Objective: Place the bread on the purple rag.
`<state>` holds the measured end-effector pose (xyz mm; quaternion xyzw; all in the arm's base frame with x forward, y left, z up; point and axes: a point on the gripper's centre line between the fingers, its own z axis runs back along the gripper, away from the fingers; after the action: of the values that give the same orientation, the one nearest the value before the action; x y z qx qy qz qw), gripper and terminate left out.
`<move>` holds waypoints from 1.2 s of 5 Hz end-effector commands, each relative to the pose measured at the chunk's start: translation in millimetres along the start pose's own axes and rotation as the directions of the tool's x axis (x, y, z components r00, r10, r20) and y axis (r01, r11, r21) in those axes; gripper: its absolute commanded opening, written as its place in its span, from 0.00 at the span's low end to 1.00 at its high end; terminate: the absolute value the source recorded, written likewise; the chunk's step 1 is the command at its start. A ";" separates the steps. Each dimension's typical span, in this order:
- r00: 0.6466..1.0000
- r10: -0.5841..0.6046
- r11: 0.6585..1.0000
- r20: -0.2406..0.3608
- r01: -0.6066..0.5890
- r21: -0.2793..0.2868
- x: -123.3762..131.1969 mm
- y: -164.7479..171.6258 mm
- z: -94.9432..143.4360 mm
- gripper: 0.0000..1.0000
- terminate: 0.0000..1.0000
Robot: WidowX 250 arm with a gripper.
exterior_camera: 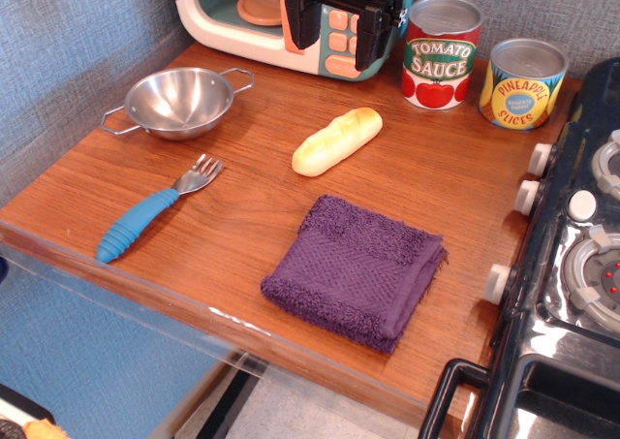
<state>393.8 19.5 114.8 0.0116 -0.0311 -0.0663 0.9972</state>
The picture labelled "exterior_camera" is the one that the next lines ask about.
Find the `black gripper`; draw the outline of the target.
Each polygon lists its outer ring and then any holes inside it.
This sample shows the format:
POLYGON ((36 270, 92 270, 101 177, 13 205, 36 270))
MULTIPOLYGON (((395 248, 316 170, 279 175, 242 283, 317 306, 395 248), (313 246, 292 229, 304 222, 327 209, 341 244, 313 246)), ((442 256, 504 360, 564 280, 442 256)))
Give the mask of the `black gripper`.
POLYGON ((321 32, 322 5, 360 16, 357 21, 356 62, 358 71, 371 67, 392 46, 393 27, 404 21, 405 0, 284 0, 291 39, 304 50, 314 45, 321 32), (367 8, 376 8, 384 16, 363 16, 367 8))

